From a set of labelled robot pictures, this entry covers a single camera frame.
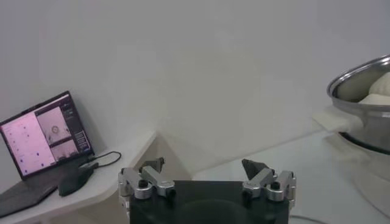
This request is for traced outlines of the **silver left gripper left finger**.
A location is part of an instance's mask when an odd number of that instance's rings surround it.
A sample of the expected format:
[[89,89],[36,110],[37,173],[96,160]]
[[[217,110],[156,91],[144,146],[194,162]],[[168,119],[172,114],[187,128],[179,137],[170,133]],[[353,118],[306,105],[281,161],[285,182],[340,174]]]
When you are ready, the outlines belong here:
[[121,199],[129,199],[134,196],[138,200],[151,198],[153,191],[156,194],[171,199],[176,195],[175,182],[161,174],[165,159],[159,157],[145,161],[135,170],[122,168],[118,174],[118,193]]

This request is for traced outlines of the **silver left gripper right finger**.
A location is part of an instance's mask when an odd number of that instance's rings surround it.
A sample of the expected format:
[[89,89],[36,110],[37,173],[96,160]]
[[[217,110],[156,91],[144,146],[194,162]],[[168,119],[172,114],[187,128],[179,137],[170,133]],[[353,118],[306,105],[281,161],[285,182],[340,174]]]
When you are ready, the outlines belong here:
[[284,170],[279,174],[265,165],[249,159],[242,159],[248,180],[243,182],[245,202],[265,196],[273,202],[296,202],[296,176],[294,172]]

